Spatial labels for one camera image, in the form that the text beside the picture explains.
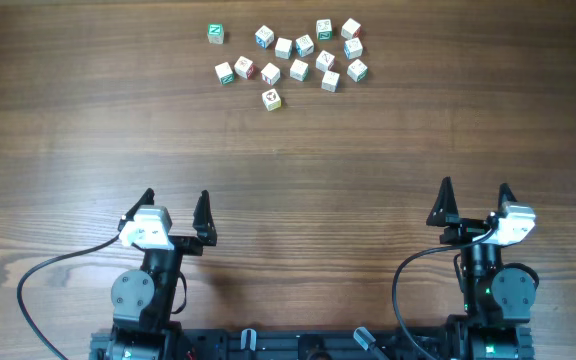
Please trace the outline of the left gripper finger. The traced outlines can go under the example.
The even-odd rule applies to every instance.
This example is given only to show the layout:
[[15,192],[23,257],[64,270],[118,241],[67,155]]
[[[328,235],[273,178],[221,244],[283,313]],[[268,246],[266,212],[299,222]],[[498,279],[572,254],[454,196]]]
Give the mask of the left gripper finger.
[[194,213],[193,224],[196,236],[204,246],[216,246],[218,234],[212,217],[210,195],[207,190],[203,190],[197,201]]
[[148,206],[153,205],[154,196],[155,196],[154,190],[152,188],[148,188],[140,197],[140,199],[125,214],[121,216],[117,227],[117,231],[121,232],[128,222],[134,220],[134,216],[140,207],[144,205]]

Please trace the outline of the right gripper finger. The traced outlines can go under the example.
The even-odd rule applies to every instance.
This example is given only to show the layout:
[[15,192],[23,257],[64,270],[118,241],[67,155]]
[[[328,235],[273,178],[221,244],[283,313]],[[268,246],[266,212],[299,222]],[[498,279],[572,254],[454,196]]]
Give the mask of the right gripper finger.
[[447,227],[458,225],[460,216],[451,178],[445,177],[440,185],[436,201],[426,220],[427,226]]
[[506,206],[516,203],[517,199],[512,193],[510,186],[507,183],[502,183],[499,186],[498,194],[498,210],[504,211]]

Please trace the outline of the wooden block red U side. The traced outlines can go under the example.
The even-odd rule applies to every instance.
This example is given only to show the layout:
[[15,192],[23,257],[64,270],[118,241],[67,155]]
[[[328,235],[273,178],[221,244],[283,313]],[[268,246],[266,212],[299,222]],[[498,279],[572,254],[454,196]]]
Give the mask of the wooden block red U side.
[[272,63],[268,63],[261,71],[262,80],[268,85],[275,85],[280,79],[280,69]]

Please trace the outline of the wooden block blue H side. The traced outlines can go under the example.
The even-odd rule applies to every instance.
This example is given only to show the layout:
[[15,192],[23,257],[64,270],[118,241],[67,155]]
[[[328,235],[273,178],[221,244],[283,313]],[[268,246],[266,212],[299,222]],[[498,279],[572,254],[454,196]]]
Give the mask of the wooden block blue H side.
[[333,71],[326,71],[322,78],[321,88],[329,91],[336,92],[339,84],[340,74]]

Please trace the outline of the wooden block red pattern top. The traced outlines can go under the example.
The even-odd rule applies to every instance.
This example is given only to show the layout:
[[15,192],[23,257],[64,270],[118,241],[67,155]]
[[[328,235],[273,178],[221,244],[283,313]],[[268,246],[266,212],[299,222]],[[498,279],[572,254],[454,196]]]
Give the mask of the wooden block red pattern top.
[[322,50],[316,59],[316,68],[322,72],[330,71],[335,63],[335,56]]

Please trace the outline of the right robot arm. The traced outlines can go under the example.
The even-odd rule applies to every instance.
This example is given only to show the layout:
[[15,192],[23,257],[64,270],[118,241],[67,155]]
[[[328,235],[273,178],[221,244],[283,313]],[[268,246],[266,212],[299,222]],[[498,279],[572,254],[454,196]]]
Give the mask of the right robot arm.
[[426,224],[444,229],[441,244],[459,248],[460,259],[454,264],[465,311],[448,317],[433,353],[442,359],[533,359],[526,325],[539,277],[524,264],[505,264],[502,250],[519,244],[534,229],[534,210],[518,202],[503,183],[495,212],[484,220],[464,218],[446,177]]

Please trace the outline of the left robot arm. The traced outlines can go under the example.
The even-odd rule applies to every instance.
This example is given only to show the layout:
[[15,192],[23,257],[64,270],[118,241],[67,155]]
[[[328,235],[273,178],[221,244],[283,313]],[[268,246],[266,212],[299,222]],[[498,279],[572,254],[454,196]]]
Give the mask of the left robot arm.
[[111,332],[91,340],[91,359],[194,359],[195,349],[181,324],[171,319],[186,307],[173,307],[178,284],[187,282],[181,272],[185,256],[200,256],[217,244],[209,192],[197,201],[194,236],[172,235],[172,220],[164,206],[154,204],[147,189],[120,219],[118,238],[125,247],[143,252],[139,269],[121,274],[111,287],[114,306]]

